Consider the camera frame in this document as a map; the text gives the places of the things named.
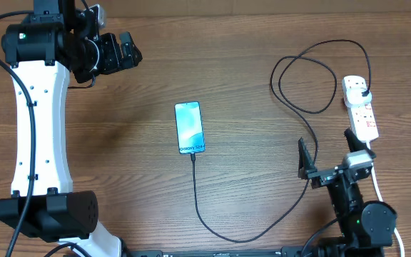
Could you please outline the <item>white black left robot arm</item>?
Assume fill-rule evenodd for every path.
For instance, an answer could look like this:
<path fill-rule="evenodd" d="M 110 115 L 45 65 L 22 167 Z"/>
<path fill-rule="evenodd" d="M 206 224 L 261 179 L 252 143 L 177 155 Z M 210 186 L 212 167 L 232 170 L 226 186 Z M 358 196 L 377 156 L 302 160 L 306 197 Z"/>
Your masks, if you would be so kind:
<path fill-rule="evenodd" d="M 35 1 L 1 39 L 16 93 L 17 155 L 0 221 L 14 235 L 40 238 L 77 256 L 129 256 L 122 238 L 98 219 L 92 191 L 75 191 L 66 155 L 66 95 L 75 79 L 91 88 L 100 75 L 136 67 L 141 52 L 124 32 L 103 33 L 104 9 L 73 1 Z"/>

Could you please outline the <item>Samsung Galaxy smartphone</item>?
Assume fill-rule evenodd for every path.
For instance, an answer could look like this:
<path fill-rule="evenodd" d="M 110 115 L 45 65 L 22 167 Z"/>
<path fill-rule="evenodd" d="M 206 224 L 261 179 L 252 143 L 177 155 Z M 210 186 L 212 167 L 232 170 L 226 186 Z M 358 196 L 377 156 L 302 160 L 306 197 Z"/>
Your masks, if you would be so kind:
<path fill-rule="evenodd" d="M 180 154 L 201 153 L 206 149 L 200 104 L 197 101 L 174 106 Z"/>

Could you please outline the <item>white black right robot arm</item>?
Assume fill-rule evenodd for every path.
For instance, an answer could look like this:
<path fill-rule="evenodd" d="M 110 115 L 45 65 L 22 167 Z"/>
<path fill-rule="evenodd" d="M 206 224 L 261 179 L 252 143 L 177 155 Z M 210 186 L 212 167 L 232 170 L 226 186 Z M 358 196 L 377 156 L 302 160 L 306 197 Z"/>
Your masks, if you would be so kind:
<path fill-rule="evenodd" d="M 318 170 L 302 138 L 298 140 L 298 177 L 313 189 L 326 187 L 335 219 L 315 232 L 299 256 L 383 256 L 392 245 L 397 213 L 383 201 L 363 201 L 358 181 L 371 176 L 376 154 L 351 129 L 344 131 L 350 152 L 342 163 Z"/>

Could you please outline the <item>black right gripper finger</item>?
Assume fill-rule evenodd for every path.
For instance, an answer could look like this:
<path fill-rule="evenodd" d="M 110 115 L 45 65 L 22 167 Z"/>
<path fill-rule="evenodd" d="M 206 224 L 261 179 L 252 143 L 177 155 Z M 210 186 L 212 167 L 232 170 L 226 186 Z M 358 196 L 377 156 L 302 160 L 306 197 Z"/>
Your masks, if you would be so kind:
<path fill-rule="evenodd" d="M 301 179 L 309 179 L 310 173 L 316 172 L 314 161 L 306 148 L 303 138 L 298 140 L 299 164 L 298 177 Z"/>
<path fill-rule="evenodd" d="M 357 152 L 364 150 L 366 151 L 371 158 L 376 158 L 376 154 L 367 146 L 366 143 L 363 143 L 358 139 L 358 137 L 353 133 L 350 128 L 347 128 L 344 131 L 344 136 L 347 140 L 348 148 L 350 152 Z"/>

